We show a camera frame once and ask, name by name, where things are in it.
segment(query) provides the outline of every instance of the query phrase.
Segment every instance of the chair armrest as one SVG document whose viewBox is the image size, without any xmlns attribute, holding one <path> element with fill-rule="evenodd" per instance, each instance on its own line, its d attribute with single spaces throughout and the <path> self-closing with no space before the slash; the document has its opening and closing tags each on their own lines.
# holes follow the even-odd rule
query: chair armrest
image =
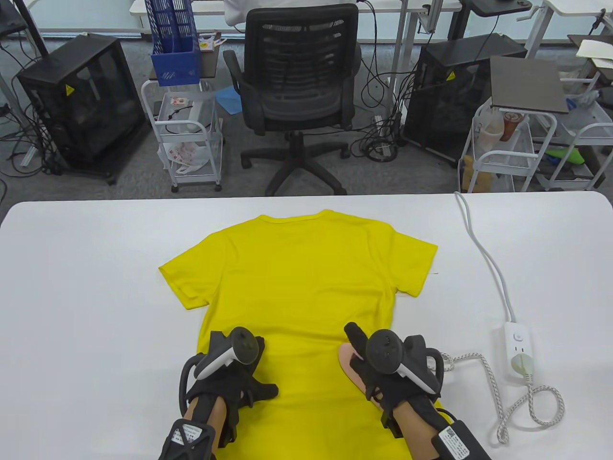
<svg viewBox="0 0 613 460">
<path fill-rule="evenodd" d="M 353 76 L 354 77 L 360 71 L 361 65 L 362 65 L 362 49 L 360 48 L 360 44 L 356 43 L 356 55 L 353 58 Z"/>
<path fill-rule="evenodd" d="M 240 87 L 243 85 L 249 85 L 245 82 L 245 79 L 243 78 L 243 72 L 240 70 L 240 66 L 238 65 L 236 53 L 232 50 L 224 51 L 224 61 L 226 62 L 226 66 L 228 66 L 228 70 L 230 70 L 234 90 L 238 94 L 240 94 Z"/>
</svg>

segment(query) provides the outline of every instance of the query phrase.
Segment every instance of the forearm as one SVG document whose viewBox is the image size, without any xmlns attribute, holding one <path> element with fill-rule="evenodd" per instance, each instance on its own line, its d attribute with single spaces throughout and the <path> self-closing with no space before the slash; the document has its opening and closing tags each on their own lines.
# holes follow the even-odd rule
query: forearm
<svg viewBox="0 0 613 460">
<path fill-rule="evenodd" d="M 413 460 L 433 460 L 439 457 L 431 439 L 438 432 L 417 415 L 408 402 L 394 409 L 394 418 L 400 426 Z"/>
<path fill-rule="evenodd" d="M 185 413 L 183 417 L 186 420 L 192 420 L 194 415 L 194 409 L 198 404 L 198 398 L 194 398 L 194 400 L 190 403 L 188 411 Z M 208 417 L 207 425 L 212 426 L 215 430 L 215 441 L 213 442 L 213 453 L 217 452 L 219 446 L 219 437 L 221 436 L 221 429 L 224 426 L 224 422 L 226 421 L 226 403 L 220 397 L 215 401 L 215 405 L 213 406 L 213 410 L 211 411 L 211 415 Z"/>
</svg>

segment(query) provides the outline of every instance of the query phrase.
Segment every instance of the person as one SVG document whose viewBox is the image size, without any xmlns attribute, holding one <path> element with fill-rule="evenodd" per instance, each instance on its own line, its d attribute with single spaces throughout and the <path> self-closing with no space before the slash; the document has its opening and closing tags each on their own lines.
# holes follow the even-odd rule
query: person
<svg viewBox="0 0 613 460">
<path fill-rule="evenodd" d="M 370 398 L 372 404 L 386 413 L 393 414 L 397 428 L 402 432 L 411 457 L 414 460 L 435 460 L 439 454 L 432 445 L 432 438 L 446 426 L 446 421 L 436 412 L 432 397 L 426 395 L 416 384 L 407 378 L 397 374 L 384 375 L 377 372 L 368 362 L 361 358 L 365 356 L 368 337 L 355 323 L 349 323 L 345 327 L 349 343 L 344 343 L 339 351 L 340 365 L 347 377 L 366 395 L 367 391 L 373 393 Z M 259 354 L 255 362 L 243 365 L 234 361 L 227 367 L 222 367 L 215 373 L 203 380 L 197 380 L 192 389 L 187 392 L 186 400 L 189 407 L 183 415 L 183 419 L 175 422 L 197 421 L 198 414 L 209 414 L 206 420 L 200 420 L 202 427 L 206 425 L 215 430 L 215 438 L 212 442 L 211 458 L 220 447 L 236 438 L 236 424 L 238 423 L 238 409 L 247 405 L 253 406 L 254 402 L 273 399 L 278 395 L 278 388 L 274 384 L 258 382 L 253 373 L 264 352 L 265 343 L 262 337 L 256 337 L 259 345 Z M 207 409 L 203 412 L 201 399 L 208 399 Z M 426 414 L 427 421 L 421 414 Z M 169 448 L 177 450 L 181 446 L 172 441 L 175 426 L 164 444 L 160 460 L 168 457 Z M 207 459 L 208 453 L 201 458 Z"/>
<path fill-rule="evenodd" d="M 247 21 L 247 13 L 256 8 L 294 8 L 355 3 L 356 0 L 224 0 L 226 23 L 235 26 Z"/>
</svg>

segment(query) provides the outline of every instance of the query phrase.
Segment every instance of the yellow t-shirt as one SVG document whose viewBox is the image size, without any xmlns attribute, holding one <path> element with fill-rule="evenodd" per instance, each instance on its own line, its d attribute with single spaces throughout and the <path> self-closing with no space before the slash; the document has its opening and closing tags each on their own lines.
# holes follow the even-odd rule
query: yellow t-shirt
<svg viewBox="0 0 613 460">
<path fill-rule="evenodd" d="M 418 296 L 437 247 L 385 223 L 333 211 L 261 216 L 208 236 L 160 271 L 186 309 L 210 305 L 210 331 L 244 326 L 266 341 L 255 377 L 279 396 L 240 411 L 219 460 L 409 458 L 402 439 L 345 376 L 346 323 L 389 328 L 397 291 Z"/>
</svg>

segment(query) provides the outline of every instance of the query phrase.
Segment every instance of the chair base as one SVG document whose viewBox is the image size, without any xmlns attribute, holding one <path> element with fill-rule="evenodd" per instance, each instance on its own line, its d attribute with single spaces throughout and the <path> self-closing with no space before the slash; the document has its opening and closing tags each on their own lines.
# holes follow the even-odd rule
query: chair base
<svg viewBox="0 0 613 460">
<path fill-rule="evenodd" d="M 306 147 L 304 135 L 301 132 L 290 132 L 287 137 L 289 138 L 289 148 L 258 148 L 247 150 L 240 154 L 240 164 L 244 169 L 252 166 L 252 158 L 283 162 L 281 169 L 276 172 L 268 187 L 266 187 L 265 196 L 274 196 L 281 184 L 297 168 L 310 172 L 328 184 L 334 191 L 334 195 L 347 195 L 347 191 L 341 186 L 341 183 L 322 166 L 313 161 L 313 158 L 336 150 L 341 151 L 341 158 L 349 158 L 351 156 L 349 144 L 346 142 L 324 142 Z"/>
</svg>

